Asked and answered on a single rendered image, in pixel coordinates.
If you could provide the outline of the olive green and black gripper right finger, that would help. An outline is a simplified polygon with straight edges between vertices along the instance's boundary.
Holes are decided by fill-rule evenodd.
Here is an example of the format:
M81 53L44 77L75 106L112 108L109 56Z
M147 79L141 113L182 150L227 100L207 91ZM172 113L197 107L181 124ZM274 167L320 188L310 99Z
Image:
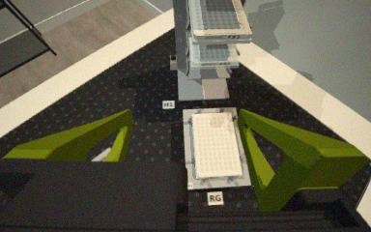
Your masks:
M338 189L367 162L355 145L240 109L241 142L260 212L280 211L301 189ZM251 129L284 153L274 173Z

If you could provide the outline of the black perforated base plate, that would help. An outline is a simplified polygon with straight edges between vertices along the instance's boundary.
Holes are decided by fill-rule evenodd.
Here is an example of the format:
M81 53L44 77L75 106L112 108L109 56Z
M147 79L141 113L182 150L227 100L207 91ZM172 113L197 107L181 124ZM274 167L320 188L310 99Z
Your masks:
M15 146L130 109L133 126L125 161L174 161L186 166L184 109L236 107L349 143L240 62L226 78L229 99L179 101L175 27L81 84L0 137L0 159ZM162 109L174 101L175 108ZM349 143L350 144L350 143ZM260 212L254 186L188 190L189 213ZM339 189L357 209L371 181L371 159ZM209 205L208 192L223 204Z

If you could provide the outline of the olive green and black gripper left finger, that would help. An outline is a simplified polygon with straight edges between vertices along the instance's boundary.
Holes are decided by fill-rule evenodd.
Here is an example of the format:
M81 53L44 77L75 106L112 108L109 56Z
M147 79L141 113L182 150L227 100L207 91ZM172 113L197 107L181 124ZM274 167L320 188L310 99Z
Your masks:
M87 152L120 129L105 160L124 161L133 126L130 109L83 126L15 146L2 159L87 161Z

